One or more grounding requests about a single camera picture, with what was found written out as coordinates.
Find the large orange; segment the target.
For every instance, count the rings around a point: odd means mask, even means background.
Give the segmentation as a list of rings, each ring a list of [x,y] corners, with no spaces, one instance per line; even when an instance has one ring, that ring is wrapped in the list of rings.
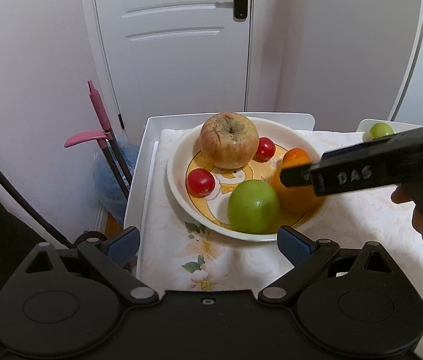
[[[324,202],[324,198],[316,196],[311,185],[287,188],[281,183],[281,170],[286,165],[287,163],[281,162],[270,180],[270,185],[278,195],[281,209],[291,215],[317,209]]]

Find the white floral tablecloth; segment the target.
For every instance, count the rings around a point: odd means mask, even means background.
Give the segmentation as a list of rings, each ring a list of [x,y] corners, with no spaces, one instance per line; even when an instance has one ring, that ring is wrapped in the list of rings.
[[[201,228],[168,188],[166,166],[185,130],[165,129],[159,136],[151,190],[141,230],[140,281],[158,293],[167,290],[258,292],[291,269],[277,245],[239,241]],[[332,197],[326,213],[306,231],[344,248],[380,242],[423,299],[423,242],[411,225],[413,204],[395,205],[390,188]],[[416,347],[423,359],[423,336]]]

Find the white tray table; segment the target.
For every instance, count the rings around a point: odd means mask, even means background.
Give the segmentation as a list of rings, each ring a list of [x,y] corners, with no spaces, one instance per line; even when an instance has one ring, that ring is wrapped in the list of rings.
[[[252,117],[271,120],[288,128],[312,131],[315,118],[308,113],[289,112],[243,112],[249,119]],[[158,150],[161,132],[164,129],[184,130],[204,123],[212,113],[154,116],[147,120],[142,136],[142,143],[133,174],[128,195],[128,205],[124,216],[124,226],[136,226],[144,231],[144,220],[148,206],[148,195],[155,167],[155,156]]]
[[[363,119],[359,122],[356,131],[357,133],[366,133],[376,123],[384,123],[386,125],[389,125],[395,133],[402,133],[402,132],[414,130],[420,127],[420,125],[407,124],[407,123],[397,122],[393,120]]]

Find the large yellowish russet apple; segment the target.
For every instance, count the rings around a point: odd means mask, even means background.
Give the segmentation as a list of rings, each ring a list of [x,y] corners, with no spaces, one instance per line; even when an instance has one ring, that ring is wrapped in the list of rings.
[[[202,156],[213,166],[228,170],[247,165],[255,156],[259,141],[254,123],[232,111],[211,116],[199,133]]]

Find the white right tray table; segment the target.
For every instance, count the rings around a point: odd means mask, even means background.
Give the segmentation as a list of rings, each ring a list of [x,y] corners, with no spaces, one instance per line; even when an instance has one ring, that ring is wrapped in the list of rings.
[[[386,125],[389,125],[395,133],[402,133],[402,132],[414,130],[420,127],[420,125],[407,124],[407,123],[397,122],[393,120],[363,119],[359,122],[356,131],[357,133],[366,133],[376,123],[384,123]]]

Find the small red tomato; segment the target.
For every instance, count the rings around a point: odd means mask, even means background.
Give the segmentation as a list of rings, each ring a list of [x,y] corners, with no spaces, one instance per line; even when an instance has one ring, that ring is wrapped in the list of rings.
[[[259,145],[253,159],[257,162],[264,163],[269,161],[275,155],[275,152],[276,146],[274,142],[271,139],[262,136],[259,139]]]
[[[188,193],[194,197],[207,197],[216,187],[214,176],[204,168],[196,168],[186,178]]]

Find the small orange tangerine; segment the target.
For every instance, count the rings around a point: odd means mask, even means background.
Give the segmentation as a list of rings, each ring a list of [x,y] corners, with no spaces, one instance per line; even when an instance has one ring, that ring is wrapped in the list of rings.
[[[297,167],[311,162],[311,158],[308,153],[301,148],[294,148],[288,150],[283,158],[281,165],[284,167]]]

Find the white panel door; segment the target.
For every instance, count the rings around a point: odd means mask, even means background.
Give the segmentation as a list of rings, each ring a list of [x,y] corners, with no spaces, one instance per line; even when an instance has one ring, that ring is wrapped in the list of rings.
[[[151,116],[273,111],[273,0],[82,0],[113,126],[131,141]]]

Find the white plate with duck picture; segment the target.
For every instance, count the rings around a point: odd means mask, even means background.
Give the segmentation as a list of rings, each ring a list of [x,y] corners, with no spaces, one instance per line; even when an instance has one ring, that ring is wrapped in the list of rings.
[[[168,185],[181,208],[206,228],[223,236],[245,242],[274,242],[277,239],[278,228],[287,224],[300,232],[305,232],[325,215],[331,199],[323,197],[320,204],[307,211],[297,211],[289,214],[281,212],[277,224],[264,234],[250,234],[235,231],[228,221],[227,205],[230,194],[243,181],[268,181],[285,152],[295,147],[305,150],[312,159],[319,158],[319,153],[304,135],[291,127],[278,122],[250,117],[261,137],[271,139],[276,145],[276,153],[265,163],[250,160],[249,163],[236,170],[221,170],[212,166],[203,156],[199,144],[198,125],[181,137],[172,150],[167,164]],[[209,171],[215,178],[216,188],[207,197],[194,197],[189,194],[186,180],[188,174],[196,168]]]

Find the green apple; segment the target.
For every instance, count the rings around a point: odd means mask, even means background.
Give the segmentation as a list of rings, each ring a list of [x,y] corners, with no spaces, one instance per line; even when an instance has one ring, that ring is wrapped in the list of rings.
[[[272,231],[280,211],[275,189],[264,180],[246,180],[231,193],[227,216],[233,230],[264,234]]]
[[[390,125],[384,122],[377,122],[368,129],[364,138],[366,141],[374,141],[394,134],[395,132]]]

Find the white left tray table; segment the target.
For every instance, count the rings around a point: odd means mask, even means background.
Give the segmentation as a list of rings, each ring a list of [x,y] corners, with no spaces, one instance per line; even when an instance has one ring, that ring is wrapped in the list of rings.
[[[308,113],[289,112],[243,112],[249,119],[252,117],[271,120],[288,128],[312,131],[315,118]],[[144,231],[144,220],[148,206],[148,195],[155,167],[155,156],[158,150],[161,132],[164,129],[184,130],[204,123],[212,113],[154,116],[147,120],[142,136],[142,143],[133,174],[128,195],[128,205],[124,216],[124,226],[136,226]]]

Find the blue plastic bag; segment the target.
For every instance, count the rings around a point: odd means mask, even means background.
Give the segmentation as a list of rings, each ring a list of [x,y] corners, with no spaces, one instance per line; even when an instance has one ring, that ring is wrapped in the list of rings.
[[[128,169],[131,175],[133,175],[137,163],[139,146],[130,143],[123,135],[117,136],[117,143]],[[110,169],[110,166],[101,150],[94,155],[92,171],[95,190],[103,205],[125,206],[128,198],[122,192],[118,181],[113,175],[112,170]]]

